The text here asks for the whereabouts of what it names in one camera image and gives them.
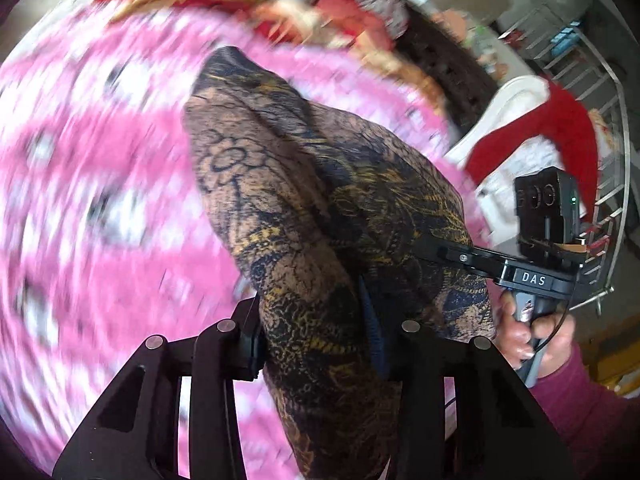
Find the magenta sleeve right forearm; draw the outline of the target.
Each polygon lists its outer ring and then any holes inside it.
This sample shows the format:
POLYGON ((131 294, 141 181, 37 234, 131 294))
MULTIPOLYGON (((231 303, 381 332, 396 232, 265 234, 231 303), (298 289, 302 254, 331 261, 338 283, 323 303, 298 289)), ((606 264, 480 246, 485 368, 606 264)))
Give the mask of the magenta sleeve right forearm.
POLYGON ((639 400, 593 382, 577 344, 532 393, 572 459, 578 479, 630 478, 639 472, 639 400))

